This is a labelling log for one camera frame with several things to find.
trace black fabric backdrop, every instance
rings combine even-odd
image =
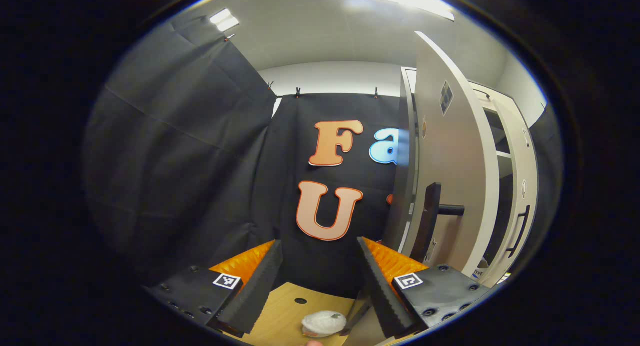
[[[122,59],[87,125],[84,183],[142,284],[274,239],[250,203],[275,99],[206,18],[162,24]]]
[[[369,149],[377,140],[375,132],[398,127],[400,99],[346,93],[285,96],[267,132],[253,191],[252,212],[260,227],[275,230],[282,240],[284,261],[279,282],[345,298],[355,298],[362,286],[357,262],[356,237],[374,241],[382,238],[393,193],[396,166],[373,161]],[[321,121],[359,120],[361,134],[353,134],[348,153],[340,151],[339,166],[311,166],[316,152]],[[313,181],[329,189],[320,199],[317,221],[331,226],[338,211],[339,187],[358,189],[364,194],[355,204],[350,228],[336,241],[307,236],[296,222],[299,182]]]

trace screw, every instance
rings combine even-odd
[[[427,311],[423,312],[422,316],[424,317],[434,316],[436,312],[438,312],[436,309],[430,308]]]
[[[200,312],[202,312],[202,314],[213,315],[213,311],[211,311],[211,309],[208,308],[208,307],[201,306],[201,307],[199,307],[199,310],[200,310]]]

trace shelf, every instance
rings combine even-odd
[[[500,172],[500,178],[508,177],[514,173],[514,163],[512,162],[512,155],[496,151],[498,155],[498,170]]]

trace ceiling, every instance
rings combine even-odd
[[[507,50],[454,10],[455,22],[383,0],[203,0],[187,13],[229,9],[240,25],[225,32],[258,71],[323,61],[416,66],[422,31],[470,80],[496,86]]]

